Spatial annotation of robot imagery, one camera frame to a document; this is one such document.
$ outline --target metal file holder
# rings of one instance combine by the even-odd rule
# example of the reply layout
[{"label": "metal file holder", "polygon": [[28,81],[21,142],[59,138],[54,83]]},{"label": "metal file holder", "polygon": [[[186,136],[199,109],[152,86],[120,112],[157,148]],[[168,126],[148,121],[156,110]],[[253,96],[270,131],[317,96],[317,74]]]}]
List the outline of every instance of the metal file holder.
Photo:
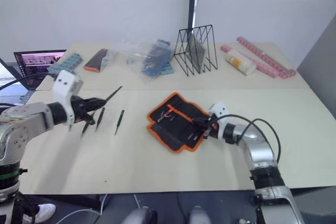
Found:
[{"label": "metal file holder", "polygon": [[[200,45],[204,49],[204,57],[202,57],[203,49],[200,48]],[[200,74],[206,70],[217,70],[218,62],[213,26],[198,26],[179,30],[174,57],[187,76],[189,76],[189,72],[195,75],[196,72]]]}]

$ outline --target white bottle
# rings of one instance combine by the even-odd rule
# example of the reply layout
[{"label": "white bottle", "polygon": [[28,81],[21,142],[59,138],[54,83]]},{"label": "white bottle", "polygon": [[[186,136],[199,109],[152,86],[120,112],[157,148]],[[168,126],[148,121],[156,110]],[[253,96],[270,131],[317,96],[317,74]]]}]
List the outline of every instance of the white bottle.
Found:
[{"label": "white bottle", "polygon": [[257,65],[254,62],[247,59],[244,55],[234,50],[232,47],[224,45],[222,46],[222,50],[226,52],[224,56],[226,61],[246,76],[252,74],[257,69]]}]

